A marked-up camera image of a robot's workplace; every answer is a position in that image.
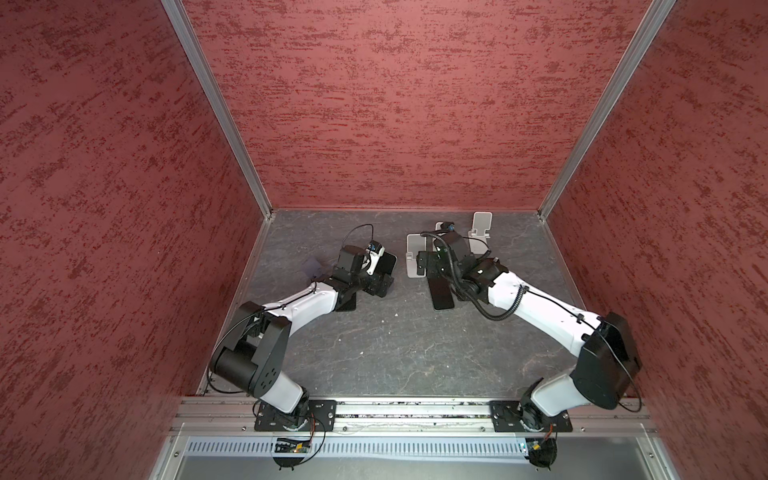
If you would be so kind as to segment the black phone with tag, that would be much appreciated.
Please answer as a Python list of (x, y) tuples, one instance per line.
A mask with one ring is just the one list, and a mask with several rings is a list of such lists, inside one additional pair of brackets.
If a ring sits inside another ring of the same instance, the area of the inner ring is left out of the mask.
[(435, 310), (451, 310), (455, 308), (450, 282), (445, 278), (428, 278), (428, 288)]

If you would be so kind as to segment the white phone stand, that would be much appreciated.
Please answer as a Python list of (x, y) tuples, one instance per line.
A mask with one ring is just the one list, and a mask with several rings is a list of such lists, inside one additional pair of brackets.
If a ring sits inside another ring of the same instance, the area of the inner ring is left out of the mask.
[(493, 214), (491, 212), (475, 212), (472, 218), (472, 226), (467, 237), (470, 249), (474, 254), (483, 254), (489, 249), (487, 242), (490, 238)]

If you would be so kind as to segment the round dark purple stand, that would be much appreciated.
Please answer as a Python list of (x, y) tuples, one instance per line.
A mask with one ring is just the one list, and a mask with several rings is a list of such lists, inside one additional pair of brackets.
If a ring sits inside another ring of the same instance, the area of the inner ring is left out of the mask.
[(307, 276), (310, 282), (319, 281), (326, 275), (326, 266), (315, 257), (307, 258), (301, 264), (300, 270)]

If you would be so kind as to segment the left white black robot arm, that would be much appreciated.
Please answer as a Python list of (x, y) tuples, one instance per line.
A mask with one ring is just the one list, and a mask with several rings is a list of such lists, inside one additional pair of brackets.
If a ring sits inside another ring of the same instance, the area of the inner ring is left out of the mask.
[(208, 376), (216, 376), (277, 414), (288, 431), (311, 422), (309, 393), (282, 372), (292, 334), (333, 312), (356, 308), (357, 295), (384, 298), (394, 282), (397, 257), (375, 238), (360, 247), (343, 243), (328, 272), (303, 290), (264, 305), (246, 302), (215, 345)]

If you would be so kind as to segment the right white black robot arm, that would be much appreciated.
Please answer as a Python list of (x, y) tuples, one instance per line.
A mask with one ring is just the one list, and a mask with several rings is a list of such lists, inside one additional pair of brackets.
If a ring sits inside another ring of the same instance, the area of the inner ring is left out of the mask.
[(530, 432), (548, 431), (571, 408), (614, 410), (636, 386), (642, 368), (628, 322), (570, 305), (523, 280), (493, 257), (487, 242), (460, 235), (453, 223), (406, 238), (406, 269), (425, 278), (435, 309), (470, 303), (486, 320), (517, 317), (559, 343), (576, 363), (569, 372), (535, 381), (511, 415)]

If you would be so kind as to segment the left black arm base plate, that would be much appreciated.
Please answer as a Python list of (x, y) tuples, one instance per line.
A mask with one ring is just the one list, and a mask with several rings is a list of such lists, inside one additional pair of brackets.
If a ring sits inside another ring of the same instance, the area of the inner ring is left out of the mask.
[(256, 432), (331, 432), (334, 428), (338, 403), (334, 400), (301, 400), (290, 413), (260, 402), (255, 410)]

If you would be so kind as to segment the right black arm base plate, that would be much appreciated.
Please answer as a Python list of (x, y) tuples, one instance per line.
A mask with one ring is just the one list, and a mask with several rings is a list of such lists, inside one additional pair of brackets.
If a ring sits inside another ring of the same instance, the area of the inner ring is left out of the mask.
[(573, 426), (567, 411), (545, 415), (530, 401), (494, 400), (488, 403), (496, 433), (570, 433)]

